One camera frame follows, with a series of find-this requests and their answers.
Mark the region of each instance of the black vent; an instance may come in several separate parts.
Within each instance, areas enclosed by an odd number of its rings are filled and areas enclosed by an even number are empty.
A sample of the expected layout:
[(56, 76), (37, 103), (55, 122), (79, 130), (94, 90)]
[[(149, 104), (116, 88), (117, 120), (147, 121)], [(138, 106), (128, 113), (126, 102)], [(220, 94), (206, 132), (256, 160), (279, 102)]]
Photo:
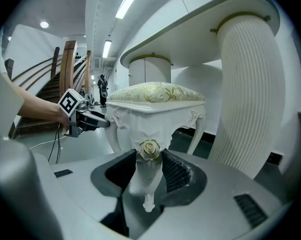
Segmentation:
[(73, 172), (71, 170), (68, 170), (68, 169), (54, 172), (56, 178), (59, 178), (59, 177), (62, 177), (62, 176), (68, 175), (68, 174), (72, 174), (72, 173)]
[(162, 159), (162, 171), (166, 179), (167, 193), (189, 184), (191, 179), (190, 170), (184, 164), (169, 156), (163, 156)]
[(234, 199), (252, 228), (257, 227), (267, 219), (266, 214), (249, 194), (237, 195), (234, 196)]

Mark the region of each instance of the stool cushion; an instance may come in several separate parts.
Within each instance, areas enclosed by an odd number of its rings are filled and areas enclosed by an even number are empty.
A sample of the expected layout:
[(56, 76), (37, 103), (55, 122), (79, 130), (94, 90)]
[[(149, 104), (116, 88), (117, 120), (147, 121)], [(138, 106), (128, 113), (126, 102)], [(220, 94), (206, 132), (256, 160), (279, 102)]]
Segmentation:
[(160, 103), (205, 101), (205, 97), (188, 88), (167, 82), (144, 82), (113, 92), (109, 101)]

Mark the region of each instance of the staircase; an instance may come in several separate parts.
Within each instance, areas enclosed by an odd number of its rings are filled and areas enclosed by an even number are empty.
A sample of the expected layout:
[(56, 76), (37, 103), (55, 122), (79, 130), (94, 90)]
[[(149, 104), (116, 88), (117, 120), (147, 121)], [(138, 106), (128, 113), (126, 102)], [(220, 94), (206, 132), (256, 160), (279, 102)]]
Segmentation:
[[(80, 62), (74, 66), (74, 73), (83, 63), (84, 62)], [(74, 75), (73, 83), (75, 83), (81, 71), (78, 72), (77, 75)], [(36, 96), (48, 102), (58, 103), (60, 100), (60, 73), (57, 73), (51, 78)], [(22, 117), (13, 133), (13, 138), (22, 138), (45, 132), (56, 132), (58, 127), (58, 122)]]

